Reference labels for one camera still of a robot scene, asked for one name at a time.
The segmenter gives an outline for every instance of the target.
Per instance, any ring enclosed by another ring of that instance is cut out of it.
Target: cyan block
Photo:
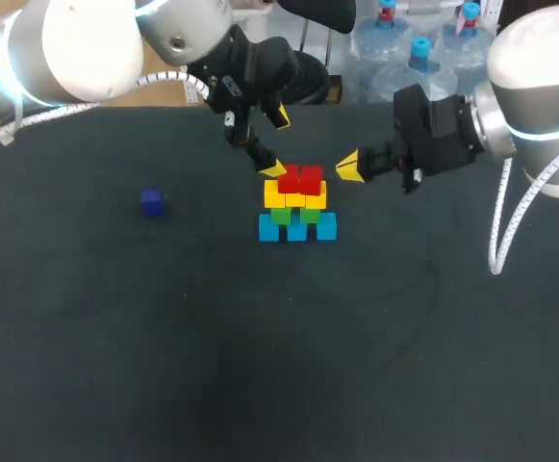
[[[300,217],[294,215],[292,224],[288,226],[288,242],[303,243],[307,241],[307,224],[300,222]]]
[[[270,214],[260,214],[258,218],[258,238],[261,243],[279,242],[279,226],[272,223]]]
[[[165,204],[162,190],[143,190],[140,202],[142,204],[142,211],[146,216],[160,217],[164,214]]]
[[[321,214],[321,218],[317,225],[318,241],[336,241],[337,240],[337,215]]]

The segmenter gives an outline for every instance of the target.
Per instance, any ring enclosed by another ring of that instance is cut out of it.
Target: yellow block
[[[305,207],[307,209],[326,209],[326,182],[321,182],[321,194],[320,195],[306,195],[306,204]]]
[[[358,172],[358,150],[352,152],[337,164],[337,173],[339,173],[342,180],[365,183],[365,180]]]
[[[264,182],[264,206],[267,209],[286,208],[286,195],[279,193],[279,182],[277,180],[266,180]]]
[[[303,194],[286,194],[286,207],[304,207],[306,202]]]

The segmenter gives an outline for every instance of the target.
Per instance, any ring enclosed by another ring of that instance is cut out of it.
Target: plastic water jug
[[[478,26],[480,6],[467,2],[457,20],[442,29],[434,55],[450,67],[459,78],[459,94],[473,94],[473,89],[487,79],[487,56],[495,34]]]
[[[379,0],[376,17],[362,18],[351,36],[343,90],[353,101],[366,101],[373,74],[391,60],[409,56],[412,29],[394,17],[396,0]]]
[[[388,64],[378,70],[371,81],[370,102],[393,101],[394,93],[419,84],[431,101],[455,94],[459,79],[451,69],[429,60],[431,41],[415,38],[409,60]]]

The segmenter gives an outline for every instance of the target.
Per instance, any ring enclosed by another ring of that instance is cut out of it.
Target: dark table surface
[[[256,122],[284,163],[392,135],[385,106],[290,113]],[[411,196],[327,170],[339,240],[259,244],[221,132],[97,110],[0,146],[0,461],[559,461],[559,201],[500,277],[484,158]]]

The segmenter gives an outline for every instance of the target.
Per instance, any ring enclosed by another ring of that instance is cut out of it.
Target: blue bottle cap
[[[431,40],[427,37],[414,38],[412,42],[412,56],[416,58],[428,58],[431,51]]]
[[[463,16],[467,21],[473,21],[480,15],[480,5],[473,2],[465,2],[463,5]]]

